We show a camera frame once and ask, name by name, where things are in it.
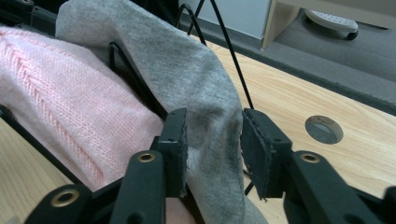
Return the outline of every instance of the wooden table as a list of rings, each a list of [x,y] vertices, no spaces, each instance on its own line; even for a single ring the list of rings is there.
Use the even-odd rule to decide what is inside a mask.
[[[227,49],[211,45],[228,70],[248,106]],[[334,92],[293,77],[273,67],[238,55],[257,110],[267,114],[292,140],[294,150],[310,150],[324,156],[356,188],[381,197],[396,185],[396,118]],[[335,120],[344,139],[326,145],[311,138],[304,128],[314,115]],[[0,223],[12,217],[24,220],[52,189],[68,181],[34,149],[0,120]],[[286,223],[279,199],[249,198],[270,223]]]

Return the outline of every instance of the pink knit fabric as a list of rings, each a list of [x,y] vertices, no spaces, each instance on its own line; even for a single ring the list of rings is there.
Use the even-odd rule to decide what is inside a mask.
[[[91,190],[122,177],[163,122],[88,49],[0,28],[0,104]]]

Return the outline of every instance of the cloth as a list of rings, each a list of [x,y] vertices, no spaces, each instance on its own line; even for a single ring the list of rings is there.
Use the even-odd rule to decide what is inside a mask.
[[[187,183],[206,223],[266,222],[244,195],[240,100],[210,49],[128,0],[70,0],[56,26],[105,63],[108,43],[122,42],[163,107],[187,107]]]
[[[97,190],[123,177],[163,122],[90,50],[0,27],[0,104]]]

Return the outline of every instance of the gray sock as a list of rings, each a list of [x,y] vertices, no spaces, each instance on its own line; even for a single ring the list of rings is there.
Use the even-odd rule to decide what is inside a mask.
[[[122,41],[163,107],[188,108],[187,182],[206,223],[266,222],[244,195],[240,100],[210,49],[128,0],[68,1],[56,25],[105,63],[108,43]]]

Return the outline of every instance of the round hole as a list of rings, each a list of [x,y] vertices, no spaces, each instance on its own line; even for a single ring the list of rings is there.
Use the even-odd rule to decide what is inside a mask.
[[[324,144],[339,143],[344,137],[341,126],[324,116],[312,116],[307,119],[305,129],[311,137]]]
[[[76,189],[65,189],[56,194],[50,201],[54,207],[65,207],[70,203],[73,203],[79,196]]]
[[[149,162],[149,161],[154,161],[155,156],[154,154],[151,153],[145,153],[140,155],[137,159],[141,162]]]
[[[307,161],[307,162],[311,162],[311,163],[318,163],[320,162],[320,159],[312,154],[303,154],[301,155],[301,159],[303,159],[303,161]]]
[[[353,223],[353,224],[364,224],[364,221],[361,220],[361,218],[355,216],[355,215],[351,215],[351,214],[346,214],[344,216],[344,219],[346,220],[346,222],[348,223]]]
[[[141,224],[143,223],[145,215],[141,212],[133,213],[128,216],[127,223],[128,224]]]

